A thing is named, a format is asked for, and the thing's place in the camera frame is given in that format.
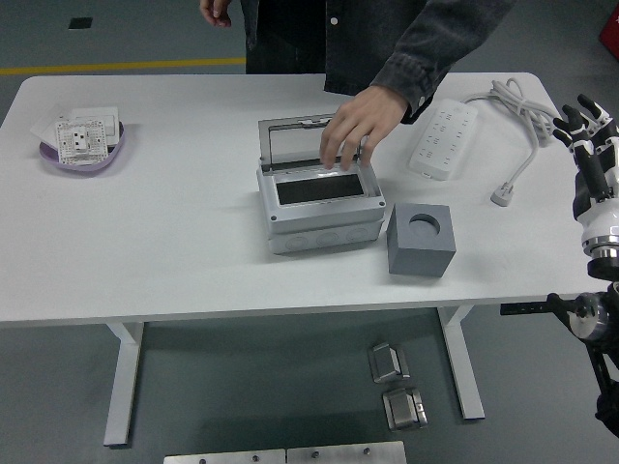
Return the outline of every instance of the transparent lid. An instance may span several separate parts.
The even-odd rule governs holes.
[[[272,119],[258,123],[262,170],[281,164],[317,162],[320,137],[332,114]]]

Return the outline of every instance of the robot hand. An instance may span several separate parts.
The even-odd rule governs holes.
[[[616,193],[616,182],[610,184],[605,172],[617,165],[619,135],[614,119],[597,103],[584,95],[578,102],[593,115],[593,119],[569,105],[563,106],[568,121],[555,118],[552,133],[574,154],[575,163],[582,173],[589,195],[596,202]]]
[[[592,258],[589,275],[619,280],[619,130],[614,119],[584,95],[578,102],[588,117],[563,106],[567,121],[555,119],[553,135],[573,153],[575,178],[574,218],[582,224],[582,247]]]

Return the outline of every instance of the purple bowl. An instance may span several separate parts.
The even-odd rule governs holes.
[[[120,137],[118,139],[118,143],[113,147],[107,147],[107,151],[109,155],[106,159],[100,162],[96,162],[94,164],[85,164],[85,165],[75,165],[75,164],[64,164],[58,160],[58,152],[53,147],[50,147],[44,142],[41,142],[39,145],[39,153],[41,154],[41,158],[47,161],[52,166],[56,166],[60,169],[68,169],[70,171],[81,171],[81,172],[92,172],[98,171],[99,169],[103,169],[108,164],[110,164],[116,155],[118,154],[121,145],[123,144],[123,140],[125,139],[125,128],[123,123],[118,123],[118,129],[120,132]]]

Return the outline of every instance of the power cord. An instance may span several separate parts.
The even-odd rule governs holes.
[[[518,94],[510,88],[510,84],[516,86]],[[502,186],[499,186],[490,197],[497,205],[508,206],[512,201],[516,179],[522,174],[524,169],[531,164],[540,146],[545,146],[552,139],[552,131],[554,130],[552,120],[557,117],[557,113],[547,106],[527,100],[524,97],[520,84],[513,77],[509,78],[505,84],[493,80],[492,88],[489,92],[471,95],[462,102],[469,103],[475,100],[489,100],[491,102],[503,103],[503,105],[514,113],[524,124],[531,137],[533,150],[529,157],[517,169],[510,180],[505,182]]]

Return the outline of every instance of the gray foam block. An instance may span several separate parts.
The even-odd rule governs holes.
[[[387,226],[389,273],[441,277],[456,254],[448,206],[396,203]]]

